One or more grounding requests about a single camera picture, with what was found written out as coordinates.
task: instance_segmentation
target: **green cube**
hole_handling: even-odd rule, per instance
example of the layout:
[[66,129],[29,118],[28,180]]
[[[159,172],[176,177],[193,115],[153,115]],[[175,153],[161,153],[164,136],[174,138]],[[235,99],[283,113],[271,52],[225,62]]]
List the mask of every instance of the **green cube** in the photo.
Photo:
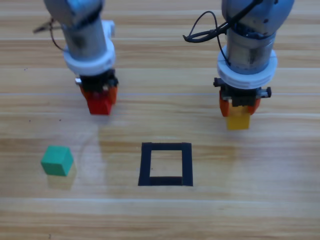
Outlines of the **green cube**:
[[67,176],[74,162],[71,151],[65,146],[49,146],[41,165],[48,175]]

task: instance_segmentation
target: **black square outline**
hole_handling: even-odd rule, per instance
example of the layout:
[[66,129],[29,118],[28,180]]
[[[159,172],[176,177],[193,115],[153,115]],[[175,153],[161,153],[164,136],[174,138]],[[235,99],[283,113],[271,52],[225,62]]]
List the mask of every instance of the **black square outline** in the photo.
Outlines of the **black square outline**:
[[[150,176],[152,151],[182,151],[182,176]],[[193,187],[191,143],[143,142],[138,186],[191,186]]]

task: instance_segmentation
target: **metal cylinder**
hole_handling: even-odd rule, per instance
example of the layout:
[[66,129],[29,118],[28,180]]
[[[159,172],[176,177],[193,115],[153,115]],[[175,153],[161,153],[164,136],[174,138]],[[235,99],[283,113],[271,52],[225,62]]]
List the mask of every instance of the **metal cylinder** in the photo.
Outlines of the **metal cylinder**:
[[241,36],[233,29],[227,33],[227,58],[230,69],[238,74],[257,74],[269,64],[270,55],[275,42],[276,34],[254,39]]
[[62,26],[70,55],[75,60],[92,60],[107,51],[101,18],[80,28]]

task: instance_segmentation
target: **wire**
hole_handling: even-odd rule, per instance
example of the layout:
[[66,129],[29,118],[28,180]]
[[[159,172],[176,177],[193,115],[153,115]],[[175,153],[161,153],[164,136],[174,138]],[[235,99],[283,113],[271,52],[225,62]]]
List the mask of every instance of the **wire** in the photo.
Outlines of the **wire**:
[[44,32],[44,31],[49,31],[50,32],[50,36],[51,36],[51,40],[53,42],[53,44],[60,49],[63,52],[67,52],[65,49],[63,49],[62,47],[60,47],[55,38],[54,38],[54,30],[58,30],[61,29],[61,26],[54,26],[54,23],[56,22],[56,20],[54,20],[53,18],[50,19],[50,21],[42,24],[40,27],[37,27],[35,30],[33,30],[34,34],[40,33],[40,32]]
[[226,21],[224,24],[220,25],[219,27],[217,27],[216,29],[212,29],[209,31],[203,31],[203,32],[199,32],[196,34],[189,34],[188,37],[186,37],[185,35],[183,35],[183,38],[186,42],[188,43],[203,43],[206,41],[209,41],[211,39],[216,38],[217,36],[219,36],[220,34],[225,34],[227,32],[227,30],[229,28],[231,28],[232,26],[234,26],[236,23],[238,23],[243,17],[245,17],[256,5],[259,5],[263,2],[263,0],[252,0],[252,2],[245,7],[242,11],[240,11],[237,15],[235,15],[233,18],[231,18],[229,21]]
[[[213,11],[205,11],[205,12],[202,13],[201,16],[198,17],[198,19],[195,21],[195,23],[194,23],[194,25],[193,25],[190,33],[189,33],[188,38],[191,36],[191,34],[192,34],[192,32],[194,31],[194,29],[195,29],[197,23],[199,22],[199,20],[200,20],[204,15],[206,15],[206,14],[212,14],[212,16],[213,16],[213,18],[214,18],[214,22],[215,22],[215,30],[214,30],[214,31],[217,31],[217,29],[218,29],[218,21],[217,21],[216,15],[214,14]],[[193,38],[196,38],[196,37],[202,36],[203,33],[209,34],[211,31],[212,31],[212,30],[210,30],[210,31],[205,31],[205,32],[199,32],[199,33],[196,33],[196,34],[194,34],[194,35],[192,35],[192,36],[193,36]],[[222,47],[221,47],[219,35],[216,36],[216,39],[218,40],[218,44],[219,44],[220,51],[221,51],[221,53],[222,53],[222,55],[223,55],[226,63],[230,66],[231,64],[230,64],[229,60],[227,59],[227,57],[226,57],[226,55],[225,55],[225,53],[224,53],[224,51],[223,51],[223,49],[222,49]]]
[[51,18],[50,23],[49,23],[49,31],[50,31],[51,40],[52,40],[53,44],[54,44],[58,49],[60,49],[62,52],[66,52],[66,50],[64,50],[62,47],[60,47],[60,46],[57,44],[57,42],[56,42],[56,40],[55,40],[55,38],[54,38],[54,31],[53,31],[54,27],[53,27],[53,24],[55,23],[55,21],[56,21],[56,20],[54,20],[53,18]]

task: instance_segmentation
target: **wood grain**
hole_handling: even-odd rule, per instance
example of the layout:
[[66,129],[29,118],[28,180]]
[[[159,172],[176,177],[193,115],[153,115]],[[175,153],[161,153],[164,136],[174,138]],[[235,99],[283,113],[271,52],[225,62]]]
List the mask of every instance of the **wood grain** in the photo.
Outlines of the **wood grain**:
[[[0,0],[1,240],[320,239],[320,2],[295,1],[274,45],[274,95],[235,132],[212,86],[217,43],[182,39],[205,10],[222,23],[220,7],[107,1],[120,86],[106,117],[89,114],[48,34],[32,34],[43,1]],[[142,142],[192,143],[194,187],[139,187]],[[68,177],[42,170],[48,145],[71,148]],[[180,155],[152,154],[151,174],[180,173]]]

